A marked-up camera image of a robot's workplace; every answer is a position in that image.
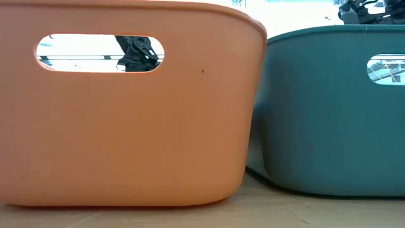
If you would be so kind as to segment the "orange plastic bin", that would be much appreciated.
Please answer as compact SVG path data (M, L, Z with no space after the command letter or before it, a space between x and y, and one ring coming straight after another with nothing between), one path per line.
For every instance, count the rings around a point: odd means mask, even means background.
M53 34L144 35L150 72L59 72ZM187 206L240 186L266 49L263 24L218 4L0 0L0 203Z

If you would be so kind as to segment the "teal plastic bin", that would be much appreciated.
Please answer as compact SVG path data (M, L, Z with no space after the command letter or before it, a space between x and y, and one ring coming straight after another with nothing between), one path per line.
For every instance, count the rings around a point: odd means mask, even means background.
M247 168L302 193L405 198L405 25L269 38Z

